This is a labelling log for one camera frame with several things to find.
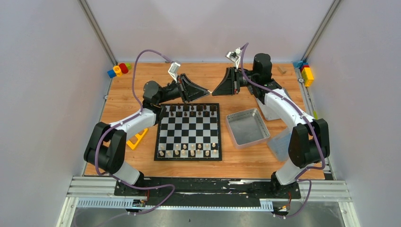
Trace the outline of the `black white chessboard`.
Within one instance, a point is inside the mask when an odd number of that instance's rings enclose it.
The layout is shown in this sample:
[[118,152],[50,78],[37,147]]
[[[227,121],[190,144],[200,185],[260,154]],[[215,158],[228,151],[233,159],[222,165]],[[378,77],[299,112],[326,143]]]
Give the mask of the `black white chessboard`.
[[[157,139],[154,160],[155,161],[221,161],[222,160],[222,133],[220,126],[220,105],[218,103],[203,104],[163,104],[166,109],[165,116],[157,125]],[[190,144],[195,144],[195,157],[190,156]],[[197,144],[203,144],[200,157],[196,157]],[[218,155],[213,155],[212,143],[216,143]],[[188,157],[174,156],[175,144],[181,147],[187,145]],[[164,145],[166,151],[171,151],[172,157],[160,157],[160,145]],[[210,151],[210,157],[204,156],[204,151]]]

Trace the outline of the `metal tin box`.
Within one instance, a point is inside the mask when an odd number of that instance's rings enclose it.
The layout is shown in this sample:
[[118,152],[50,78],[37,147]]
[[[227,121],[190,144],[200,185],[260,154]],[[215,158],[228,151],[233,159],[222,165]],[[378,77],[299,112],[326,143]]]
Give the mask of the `metal tin box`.
[[226,122],[236,149],[265,143],[270,138],[270,132],[257,108],[229,114]]

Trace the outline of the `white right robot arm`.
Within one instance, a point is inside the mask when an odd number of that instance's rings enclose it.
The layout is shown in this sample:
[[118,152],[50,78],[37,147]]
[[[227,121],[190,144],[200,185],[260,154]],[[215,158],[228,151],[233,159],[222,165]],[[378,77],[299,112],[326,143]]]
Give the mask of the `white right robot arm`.
[[213,96],[235,95],[242,87],[247,87],[258,104],[272,119],[281,119],[291,130],[289,158],[271,176],[270,191],[275,197],[283,197],[289,185],[295,183],[310,169],[326,166],[330,155],[329,126],[324,119],[315,119],[307,114],[286,94],[284,88],[272,77],[270,55],[258,53],[254,56],[251,70],[243,68],[243,50],[229,51],[226,57],[234,63],[228,67],[223,80],[212,92]]

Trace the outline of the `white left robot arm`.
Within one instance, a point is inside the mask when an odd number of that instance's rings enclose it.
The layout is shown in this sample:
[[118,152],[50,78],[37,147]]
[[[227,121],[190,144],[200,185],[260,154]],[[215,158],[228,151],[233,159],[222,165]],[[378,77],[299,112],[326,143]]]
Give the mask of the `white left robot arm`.
[[144,174],[125,162],[126,142],[144,129],[158,124],[166,113],[162,103],[181,98],[184,103],[193,102],[208,96],[210,91],[191,82],[185,74],[165,87],[155,81],[143,87],[143,101],[140,109],[117,122],[99,122],[94,126],[83,159],[102,169],[111,177],[127,185],[133,195],[144,192]]

